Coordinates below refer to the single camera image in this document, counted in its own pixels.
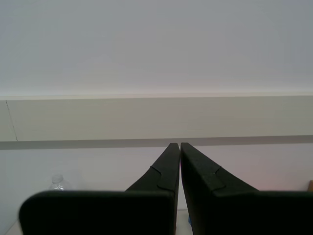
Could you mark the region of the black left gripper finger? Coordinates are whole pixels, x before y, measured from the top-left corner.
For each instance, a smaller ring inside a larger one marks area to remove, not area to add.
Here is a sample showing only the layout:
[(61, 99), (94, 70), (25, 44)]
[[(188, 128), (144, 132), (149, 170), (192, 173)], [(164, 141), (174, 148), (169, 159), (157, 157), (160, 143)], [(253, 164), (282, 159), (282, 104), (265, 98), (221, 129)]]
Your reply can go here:
[(260, 191), (188, 143), (180, 146), (182, 185), (195, 235), (309, 235), (313, 195)]
[(25, 235), (173, 235), (180, 149), (168, 145), (126, 191), (44, 191), (19, 211)]

